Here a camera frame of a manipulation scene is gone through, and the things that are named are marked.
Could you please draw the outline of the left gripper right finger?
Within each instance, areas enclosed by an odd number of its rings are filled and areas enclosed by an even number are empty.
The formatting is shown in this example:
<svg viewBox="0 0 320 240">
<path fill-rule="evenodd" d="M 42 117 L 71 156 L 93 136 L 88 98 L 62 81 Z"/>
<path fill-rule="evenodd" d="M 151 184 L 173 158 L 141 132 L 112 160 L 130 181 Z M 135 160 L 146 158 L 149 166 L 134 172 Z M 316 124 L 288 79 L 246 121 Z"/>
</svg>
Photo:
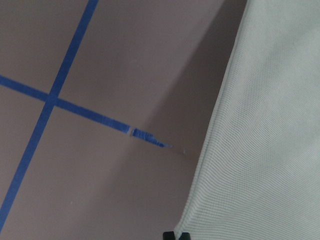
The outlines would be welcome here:
<svg viewBox="0 0 320 240">
<path fill-rule="evenodd" d="M 182 232 L 180 235 L 180 240 L 190 240 L 190 233 L 189 232 Z"/>
</svg>

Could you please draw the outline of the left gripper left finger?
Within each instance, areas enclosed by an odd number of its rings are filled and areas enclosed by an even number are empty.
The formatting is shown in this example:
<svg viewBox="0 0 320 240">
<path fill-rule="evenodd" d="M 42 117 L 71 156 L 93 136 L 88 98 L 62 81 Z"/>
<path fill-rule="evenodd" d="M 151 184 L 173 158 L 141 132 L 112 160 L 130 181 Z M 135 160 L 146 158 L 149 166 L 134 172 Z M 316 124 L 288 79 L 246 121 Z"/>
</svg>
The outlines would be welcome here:
<svg viewBox="0 0 320 240">
<path fill-rule="evenodd" d="M 173 231 L 166 231 L 162 234 L 163 240 L 175 240 L 175 233 Z"/>
</svg>

